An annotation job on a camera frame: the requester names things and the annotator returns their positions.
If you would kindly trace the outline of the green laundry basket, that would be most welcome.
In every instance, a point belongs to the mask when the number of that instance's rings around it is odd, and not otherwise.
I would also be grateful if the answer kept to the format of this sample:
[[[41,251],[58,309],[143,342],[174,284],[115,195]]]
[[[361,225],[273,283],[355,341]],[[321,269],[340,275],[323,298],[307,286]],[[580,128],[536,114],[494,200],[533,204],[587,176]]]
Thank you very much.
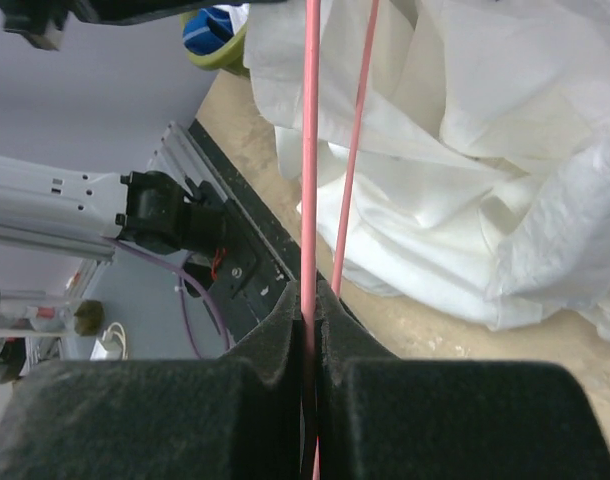
[[[249,5],[216,5],[211,7],[218,7],[230,14],[234,37],[216,52],[204,56],[190,52],[183,44],[190,62],[205,71],[224,70],[239,77],[248,77],[249,70],[244,66],[243,56]],[[195,17],[199,10],[184,13],[180,16],[182,35],[186,23]]]

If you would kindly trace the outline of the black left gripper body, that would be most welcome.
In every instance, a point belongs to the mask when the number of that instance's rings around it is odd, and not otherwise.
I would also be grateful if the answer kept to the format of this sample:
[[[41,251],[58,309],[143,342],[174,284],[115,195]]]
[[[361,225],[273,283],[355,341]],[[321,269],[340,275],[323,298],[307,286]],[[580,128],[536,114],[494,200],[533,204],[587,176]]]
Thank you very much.
[[[70,15],[95,25],[130,26],[218,5],[218,0],[0,0],[3,30],[57,50]]]

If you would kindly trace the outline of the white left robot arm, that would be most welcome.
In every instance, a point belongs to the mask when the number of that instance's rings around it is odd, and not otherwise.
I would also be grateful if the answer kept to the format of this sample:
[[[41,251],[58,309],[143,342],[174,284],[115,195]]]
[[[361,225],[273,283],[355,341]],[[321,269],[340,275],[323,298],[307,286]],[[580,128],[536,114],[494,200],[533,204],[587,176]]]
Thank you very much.
[[[96,25],[129,26],[207,7],[205,1],[0,1],[3,29],[34,48],[60,46],[69,16]],[[211,254],[226,238],[220,208],[206,205],[191,180],[159,171],[92,173],[0,156],[0,216],[41,223],[38,234],[71,253],[67,228],[128,241],[157,254]]]

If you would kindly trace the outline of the blue plaid shirt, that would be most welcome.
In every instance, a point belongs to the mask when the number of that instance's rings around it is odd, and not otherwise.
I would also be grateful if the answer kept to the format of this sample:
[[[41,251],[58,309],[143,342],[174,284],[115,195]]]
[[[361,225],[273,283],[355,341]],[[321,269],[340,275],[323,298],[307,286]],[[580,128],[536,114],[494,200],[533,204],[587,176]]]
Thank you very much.
[[[222,48],[234,37],[230,14],[218,7],[200,9],[184,29],[185,48],[199,55],[209,55]]]

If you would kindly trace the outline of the white button shirt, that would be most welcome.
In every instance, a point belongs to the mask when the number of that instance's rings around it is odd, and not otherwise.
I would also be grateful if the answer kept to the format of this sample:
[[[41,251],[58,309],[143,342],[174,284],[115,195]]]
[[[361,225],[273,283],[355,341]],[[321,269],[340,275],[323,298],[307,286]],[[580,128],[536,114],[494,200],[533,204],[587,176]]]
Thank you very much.
[[[364,85],[364,109],[355,109]],[[610,1],[325,1],[317,229],[344,276],[493,330],[610,342]]]

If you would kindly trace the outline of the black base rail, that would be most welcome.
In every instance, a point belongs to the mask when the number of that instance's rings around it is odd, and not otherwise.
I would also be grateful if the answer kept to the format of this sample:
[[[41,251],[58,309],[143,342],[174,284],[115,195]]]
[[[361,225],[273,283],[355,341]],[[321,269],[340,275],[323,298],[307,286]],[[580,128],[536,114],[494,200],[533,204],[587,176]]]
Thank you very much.
[[[300,248],[199,121],[189,138],[202,199],[226,221],[209,293],[238,342],[269,315],[298,273]]]

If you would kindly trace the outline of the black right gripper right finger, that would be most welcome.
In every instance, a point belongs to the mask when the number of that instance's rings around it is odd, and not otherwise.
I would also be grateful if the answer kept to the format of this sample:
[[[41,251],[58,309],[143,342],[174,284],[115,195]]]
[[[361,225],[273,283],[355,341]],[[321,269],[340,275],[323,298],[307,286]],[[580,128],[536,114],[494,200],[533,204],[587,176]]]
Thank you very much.
[[[578,381],[533,361],[402,359],[317,287],[324,479],[610,479]]]

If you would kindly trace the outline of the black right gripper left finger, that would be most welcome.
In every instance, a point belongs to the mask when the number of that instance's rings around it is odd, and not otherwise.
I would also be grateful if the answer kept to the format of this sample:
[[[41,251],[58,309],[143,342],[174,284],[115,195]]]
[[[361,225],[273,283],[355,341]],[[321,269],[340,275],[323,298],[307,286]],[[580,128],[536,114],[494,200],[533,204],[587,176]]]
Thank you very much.
[[[53,361],[0,421],[0,479],[295,479],[299,289],[213,360]]]

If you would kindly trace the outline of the pink wire hanger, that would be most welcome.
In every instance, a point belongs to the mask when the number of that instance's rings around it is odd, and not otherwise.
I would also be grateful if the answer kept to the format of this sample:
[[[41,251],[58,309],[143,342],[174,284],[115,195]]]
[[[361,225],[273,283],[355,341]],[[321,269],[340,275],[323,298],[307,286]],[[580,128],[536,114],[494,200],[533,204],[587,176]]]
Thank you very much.
[[[303,393],[302,407],[305,420],[304,453],[301,476],[318,479],[319,440],[316,424],[315,386],[315,308],[316,308],[316,214],[317,214],[317,165],[318,165],[318,100],[319,100],[319,48],[320,3],[306,3],[303,121],[302,121],[302,200],[301,200],[301,278],[300,300],[304,322]],[[366,87],[372,55],[373,41],[379,12],[379,3],[371,4],[362,53],[362,63],[356,94],[355,113],[345,175],[344,193],[339,218],[337,242],[332,275],[332,291],[341,290],[346,238],[351,208],[356,156],[359,146]]]

